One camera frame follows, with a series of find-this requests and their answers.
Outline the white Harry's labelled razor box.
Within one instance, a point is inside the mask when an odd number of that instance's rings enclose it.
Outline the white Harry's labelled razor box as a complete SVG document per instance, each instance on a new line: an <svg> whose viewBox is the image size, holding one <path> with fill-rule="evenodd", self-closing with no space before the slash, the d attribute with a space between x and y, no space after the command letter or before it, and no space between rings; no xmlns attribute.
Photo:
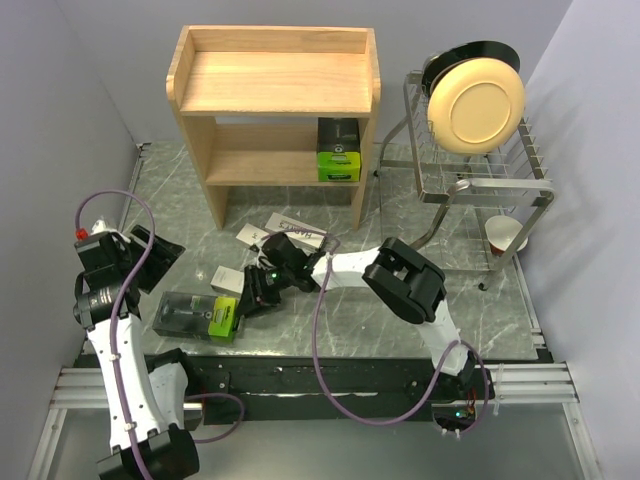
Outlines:
<svg viewBox="0 0 640 480"><path fill-rule="evenodd" d="M265 229L270 233L284 232L300 248L320 249L324 242L324 231L279 213L271 214Z"/></svg>

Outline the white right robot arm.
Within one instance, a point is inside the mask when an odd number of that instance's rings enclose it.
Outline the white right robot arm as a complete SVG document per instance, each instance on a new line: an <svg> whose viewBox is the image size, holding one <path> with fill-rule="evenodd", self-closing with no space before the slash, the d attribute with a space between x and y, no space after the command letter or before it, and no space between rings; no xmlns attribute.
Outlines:
<svg viewBox="0 0 640 480"><path fill-rule="evenodd" d="M278 306L281 292L289 287L305 293L367 287L397 317L418 328L433 365L440 369L437 384L445 396L460 398L472 387L475 360L459 343L445 274L410 245L389 237L381 246L360 252L332 254L322 248L307 253L280 232L261 240L256 249L261 261L244 267L239 317Z"/></svg>

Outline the black green razor box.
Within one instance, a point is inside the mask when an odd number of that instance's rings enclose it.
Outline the black green razor box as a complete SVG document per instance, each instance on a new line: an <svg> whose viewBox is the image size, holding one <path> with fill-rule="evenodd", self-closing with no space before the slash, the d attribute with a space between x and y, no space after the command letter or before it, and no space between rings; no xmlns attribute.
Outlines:
<svg viewBox="0 0 640 480"><path fill-rule="evenodd" d="M316 165L319 182L359 181L361 150L356 118L318 119Z"/></svg>
<svg viewBox="0 0 640 480"><path fill-rule="evenodd" d="M152 329L160 336L232 343L239 328L235 297L166 291Z"/></svg>

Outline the white Harry's razor box front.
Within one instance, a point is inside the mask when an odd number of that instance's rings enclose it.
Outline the white Harry's razor box front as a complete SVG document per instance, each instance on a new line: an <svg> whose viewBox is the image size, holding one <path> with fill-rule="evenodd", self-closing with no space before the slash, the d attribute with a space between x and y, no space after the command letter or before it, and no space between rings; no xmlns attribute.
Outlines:
<svg viewBox="0 0 640 480"><path fill-rule="evenodd" d="M244 286L244 273L225 266L218 266L211 281L212 289L224 295L240 297Z"/></svg>

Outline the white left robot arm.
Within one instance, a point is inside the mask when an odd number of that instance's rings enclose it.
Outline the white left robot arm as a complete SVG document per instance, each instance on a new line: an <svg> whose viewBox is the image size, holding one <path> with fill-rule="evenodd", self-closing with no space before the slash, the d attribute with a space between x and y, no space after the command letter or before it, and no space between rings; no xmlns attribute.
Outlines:
<svg viewBox="0 0 640 480"><path fill-rule="evenodd" d="M186 479L200 462L183 404L197 393L199 378L180 349L145 360L138 308L140 295L155 288L185 249L140 225L124 235L104 220L76 237L83 270L73 314L98 358L110 414L111 453L98 461L98 475Z"/></svg>

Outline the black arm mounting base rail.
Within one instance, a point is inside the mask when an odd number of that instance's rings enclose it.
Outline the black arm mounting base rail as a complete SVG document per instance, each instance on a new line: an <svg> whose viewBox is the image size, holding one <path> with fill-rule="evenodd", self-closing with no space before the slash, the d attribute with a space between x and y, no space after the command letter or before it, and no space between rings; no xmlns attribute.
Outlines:
<svg viewBox="0 0 640 480"><path fill-rule="evenodd" d="M224 392L231 400L204 403L207 425L229 424L242 415L247 421L339 419L331 403L336 398L352 413L368 419L398 417L411 408L414 421L453 415L466 404L497 398L497 367L474 371L468 389L440 375L427 389L435 368L428 359L204 356L187 359L195 377L193 394Z"/></svg>

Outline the light wooden two-tier shelf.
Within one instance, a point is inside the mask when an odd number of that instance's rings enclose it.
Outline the light wooden two-tier shelf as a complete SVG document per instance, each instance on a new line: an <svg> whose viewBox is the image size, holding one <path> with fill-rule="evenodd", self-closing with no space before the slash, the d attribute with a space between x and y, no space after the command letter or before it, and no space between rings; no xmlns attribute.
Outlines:
<svg viewBox="0 0 640 480"><path fill-rule="evenodd" d="M235 186L319 187L317 121L354 118L360 224L381 99L375 32L319 26L186 25L166 94L217 228Z"/></svg>

